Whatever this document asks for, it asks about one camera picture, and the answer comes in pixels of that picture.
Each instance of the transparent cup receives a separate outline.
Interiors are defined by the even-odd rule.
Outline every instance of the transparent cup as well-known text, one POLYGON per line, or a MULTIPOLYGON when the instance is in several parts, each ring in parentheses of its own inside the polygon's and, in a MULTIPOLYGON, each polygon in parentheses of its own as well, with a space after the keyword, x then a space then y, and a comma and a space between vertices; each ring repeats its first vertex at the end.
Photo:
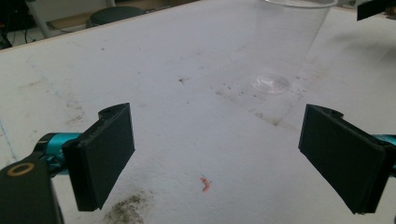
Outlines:
POLYGON ((256 34, 250 84, 280 94, 301 70, 321 24, 337 0, 257 0, 256 34))

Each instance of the chair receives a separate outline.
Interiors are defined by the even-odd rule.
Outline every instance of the chair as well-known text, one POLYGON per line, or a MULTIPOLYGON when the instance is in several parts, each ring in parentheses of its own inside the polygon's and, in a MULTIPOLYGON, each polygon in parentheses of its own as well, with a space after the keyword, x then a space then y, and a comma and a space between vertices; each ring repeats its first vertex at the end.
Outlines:
POLYGON ((99 18, 105 18, 104 23, 119 21, 132 18, 143 14, 143 10, 135 7, 125 9, 124 7, 116 7, 114 0, 25 0, 29 7, 35 22, 40 29, 44 38, 52 37, 48 21, 54 21, 61 18, 80 15, 87 12, 93 12, 99 9, 105 12, 105 16, 99 14, 99 18))

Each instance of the floor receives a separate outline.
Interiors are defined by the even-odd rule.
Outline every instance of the floor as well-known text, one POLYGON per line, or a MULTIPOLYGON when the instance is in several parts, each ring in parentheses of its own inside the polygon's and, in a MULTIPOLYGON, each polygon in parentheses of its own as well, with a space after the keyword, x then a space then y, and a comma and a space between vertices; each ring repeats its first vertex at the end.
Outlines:
MULTIPOLYGON (((74 27, 72 29, 68 29, 67 31, 53 31, 54 35, 63 35, 70 32, 74 32, 77 30, 81 30, 83 27, 74 27)), ((7 38, 13 47, 29 44, 38 40, 43 39, 43 35, 41 34, 38 27, 34 27, 28 30, 21 31, 13 31, 7 34, 7 38)))

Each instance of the dirt stain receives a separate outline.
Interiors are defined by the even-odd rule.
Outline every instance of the dirt stain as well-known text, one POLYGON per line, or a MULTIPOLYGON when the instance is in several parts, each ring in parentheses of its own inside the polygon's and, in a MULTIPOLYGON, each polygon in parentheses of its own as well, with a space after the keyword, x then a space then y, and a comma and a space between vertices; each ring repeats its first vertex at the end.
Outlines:
POLYGON ((107 224, 144 224, 144 217, 152 205, 152 194, 139 191, 122 202, 116 203, 105 215, 107 224))
POLYGON ((280 122, 282 121, 282 119, 268 119, 267 117, 264 116, 263 113, 260 113, 260 112, 256 112, 254 115, 256 117, 258 117, 259 119, 263 119, 263 120, 271 123, 275 127, 277 127, 280 124, 280 122))
POLYGON ((20 90, 30 89, 30 88, 33 88, 33 87, 35 87, 35 86, 39 86, 39 85, 41 85, 41 84, 45 84, 45 81, 44 81, 44 80, 38 80, 38 81, 36 81, 36 82, 31 82, 31 83, 26 84, 26 85, 24 85, 24 86, 20 86, 19 89, 20 89, 20 90))

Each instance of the table surface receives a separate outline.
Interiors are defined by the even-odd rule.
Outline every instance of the table surface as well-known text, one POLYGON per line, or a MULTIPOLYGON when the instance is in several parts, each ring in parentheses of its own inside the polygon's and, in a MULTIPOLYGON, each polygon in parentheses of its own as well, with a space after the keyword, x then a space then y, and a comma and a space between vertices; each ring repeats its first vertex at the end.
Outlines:
POLYGON ((394 179, 375 214, 352 215, 297 146, 306 104, 395 133, 396 22, 333 8, 271 96, 247 84, 254 10, 203 0, 2 50, 0 164, 130 102, 136 152, 102 210, 78 212, 68 176, 53 178, 66 223, 393 223, 394 179))

